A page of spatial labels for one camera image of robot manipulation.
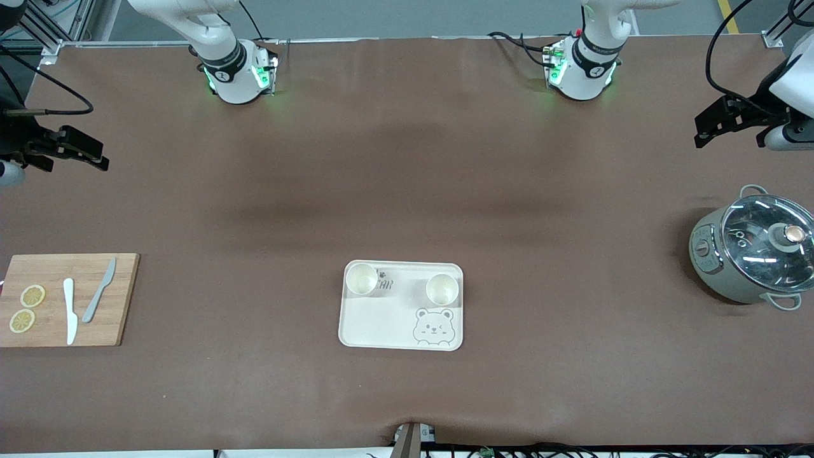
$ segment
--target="brown table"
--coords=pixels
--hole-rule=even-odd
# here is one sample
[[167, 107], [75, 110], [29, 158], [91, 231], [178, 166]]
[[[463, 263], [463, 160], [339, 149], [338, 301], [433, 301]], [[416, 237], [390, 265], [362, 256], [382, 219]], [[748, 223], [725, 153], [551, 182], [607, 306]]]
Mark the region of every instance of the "brown table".
[[[756, 131], [693, 145], [719, 95], [708, 37], [637, 37], [577, 103], [488, 40], [293, 45], [279, 92], [211, 96], [183, 48], [63, 50], [70, 122], [111, 169], [59, 162], [5, 192], [14, 253], [142, 255], [121, 347], [2, 350], [0, 451], [384, 444], [402, 422], [467, 443], [814, 439], [814, 297], [722, 302], [685, 245], [742, 184], [814, 207], [811, 153]], [[750, 93], [782, 60], [723, 37]], [[77, 102], [40, 80], [29, 106]], [[452, 353], [337, 338], [344, 265], [455, 262]]]

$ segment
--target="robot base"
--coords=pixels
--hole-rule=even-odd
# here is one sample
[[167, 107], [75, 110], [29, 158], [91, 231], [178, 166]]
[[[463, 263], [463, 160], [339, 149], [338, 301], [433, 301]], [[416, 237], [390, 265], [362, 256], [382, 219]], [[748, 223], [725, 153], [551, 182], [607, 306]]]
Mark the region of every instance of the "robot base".
[[616, 64], [606, 72], [607, 76], [591, 78], [576, 64], [572, 49], [577, 38], [567, 37], [554, 43], [544, 55], [544, 62], [554, 68], [545, 69], [545, 80], [549, 87], [554, 87], [563, 95], [574, 100], [590, 100], [598, 96], [605, 86], [611, 83]]
[[238, 40], [246, 49], [246, 63], [229, 82], [219, 81], [216, 75], [210, 75], [209, 87], [224, 102], [241, 104], [249, 103], [264, 92], [274, 93], [277, 80], [277, 59], [269, 58], [269, 50], [259, 47], [249, 40]]

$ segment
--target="cup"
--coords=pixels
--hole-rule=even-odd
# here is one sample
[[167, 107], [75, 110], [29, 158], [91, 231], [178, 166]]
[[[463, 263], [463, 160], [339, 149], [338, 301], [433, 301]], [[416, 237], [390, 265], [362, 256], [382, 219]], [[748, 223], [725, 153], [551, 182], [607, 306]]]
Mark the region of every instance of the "cup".
[[354, 264], [345, 274], [345, 284], [351, 293], [367, 296], [376, 289], [379, 275], [370, 264]]
[[438, 274], [427, 282], [427, 297], [437, 306], [448, 306], [455, 302], [461, 287], [447, 274]]

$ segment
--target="pot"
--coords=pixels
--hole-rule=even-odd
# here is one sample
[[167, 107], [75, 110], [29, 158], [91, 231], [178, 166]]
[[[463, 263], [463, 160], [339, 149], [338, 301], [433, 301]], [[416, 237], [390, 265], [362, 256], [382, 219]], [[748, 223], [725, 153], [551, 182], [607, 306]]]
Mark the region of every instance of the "pot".
[[[748, 190], [758, 193], [746, 196]], [[814, 288], [812, 229], [806, 209], [747, 184], [738, 200], [695, 225], [689, 257], [701, 280], [721, 296], [797, 310], [800, 293]], [[779, 304], [783, 298], [793, 303]]]

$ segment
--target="white knife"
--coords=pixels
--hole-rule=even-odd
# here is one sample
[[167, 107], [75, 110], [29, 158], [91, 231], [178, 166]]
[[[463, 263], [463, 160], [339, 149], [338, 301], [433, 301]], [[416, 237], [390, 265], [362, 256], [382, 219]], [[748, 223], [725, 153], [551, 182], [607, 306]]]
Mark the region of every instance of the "white knife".
[[102, 291], [113, 281], [113, 274], [116, 272], [116, 258], [110, 260], [110, 265], [107, 266], [107, 272], [102, 277], [102, 283], [99, 285], [94, 294], [94, 298], [90, 300], [90, 305], [85, 309], [85, 314], [82, 316], [82, 323], [90, 323], [96, 313], [96, 306], [99, 305], [99, 299], [102, 298]]
[[73, 313], [73, 278], [67, 278], [62, 283], [65, 291], [65, 312], [68, 315], [68, 345], [73, 345], [73, 339], [77, 338], [77, 325], [79, 316]]

